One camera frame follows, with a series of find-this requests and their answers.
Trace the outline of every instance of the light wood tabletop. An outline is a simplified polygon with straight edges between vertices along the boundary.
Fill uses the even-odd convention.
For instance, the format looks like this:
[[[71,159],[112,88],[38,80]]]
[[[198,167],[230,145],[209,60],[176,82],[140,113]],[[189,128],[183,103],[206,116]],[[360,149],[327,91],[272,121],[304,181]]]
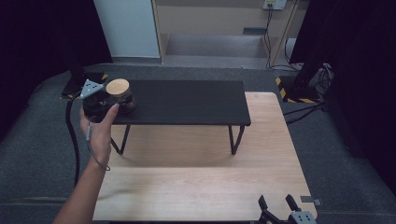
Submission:
[[[250,221],[258,200],[287,219],[288,194],[317,217],[276,95],[246,92],[251,125],[236,155],[227,126],[133,125],[123,155],[112,152],[94,220]],[[122,141],[125,126],[112,128]]]

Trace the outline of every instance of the human arm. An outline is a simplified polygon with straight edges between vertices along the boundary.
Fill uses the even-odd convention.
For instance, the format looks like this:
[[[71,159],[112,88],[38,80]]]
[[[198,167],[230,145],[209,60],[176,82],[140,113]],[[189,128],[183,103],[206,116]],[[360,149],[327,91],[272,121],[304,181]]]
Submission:
[[[98,162],[105,167],[111,153],[111,125],[118,110],[119,105],[113,105],[102,122],[90,123],[80,109],[80,128],[87,135],[90,126],[91,150]],[[106,173],[98,162],[90,156],[81,178],[53,223],[92,223],[97,197]]]

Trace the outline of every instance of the triangular gray bracket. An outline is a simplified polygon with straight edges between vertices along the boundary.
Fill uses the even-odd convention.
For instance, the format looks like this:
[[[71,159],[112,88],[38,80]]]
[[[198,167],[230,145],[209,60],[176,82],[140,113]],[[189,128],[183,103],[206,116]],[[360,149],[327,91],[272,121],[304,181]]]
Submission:
[[[99,84],[96,82],[92,82],[87,79],[84,83],[84,88],[82,89],[81,95],[79,96],[81,99],[85,99],[90,95],[100,91],[105,86],[103,84]]]

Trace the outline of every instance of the forearm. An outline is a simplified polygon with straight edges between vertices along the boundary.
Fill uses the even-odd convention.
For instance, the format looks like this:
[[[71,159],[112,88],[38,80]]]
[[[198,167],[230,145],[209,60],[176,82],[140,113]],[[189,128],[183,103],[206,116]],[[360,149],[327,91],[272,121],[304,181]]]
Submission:
[[[78,184],[53,223],[92,223],[106,171],[90,157]]]

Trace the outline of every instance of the white wall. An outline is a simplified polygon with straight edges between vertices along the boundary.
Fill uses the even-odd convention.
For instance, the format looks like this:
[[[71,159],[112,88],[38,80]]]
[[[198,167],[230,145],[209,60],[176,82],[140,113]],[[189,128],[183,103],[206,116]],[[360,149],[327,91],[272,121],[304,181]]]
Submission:
[[[94,0],[112,57],[160,58],[151,0]]]

